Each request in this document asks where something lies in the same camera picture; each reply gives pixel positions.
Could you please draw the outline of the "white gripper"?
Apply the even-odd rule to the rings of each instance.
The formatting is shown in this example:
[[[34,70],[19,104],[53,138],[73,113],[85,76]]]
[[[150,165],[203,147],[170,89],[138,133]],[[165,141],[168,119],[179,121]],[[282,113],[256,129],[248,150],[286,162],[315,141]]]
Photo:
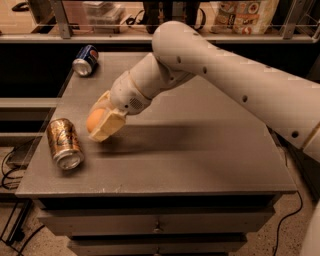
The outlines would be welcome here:
[[[146,109],[152,102],[151,85],[150,76],[125,71],[115,80],[111,90],[104,92],[91,107],[89,113],[102,110],[104,114],[89,138],[96,142],[106,140],[125,125],[126,113],[136,115]]]

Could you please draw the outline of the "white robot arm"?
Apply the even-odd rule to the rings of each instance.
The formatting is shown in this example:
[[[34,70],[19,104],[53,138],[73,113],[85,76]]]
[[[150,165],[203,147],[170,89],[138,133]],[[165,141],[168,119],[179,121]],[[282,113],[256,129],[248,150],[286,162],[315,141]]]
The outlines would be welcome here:
[[[216,86],[305,155],[320,162],[320,87],[317,83],[210,44],[190,26],[156,28],[152,52],[115,80],[92,106],[89,137],[102,142],[150,106],[160,93],[194,76]]]

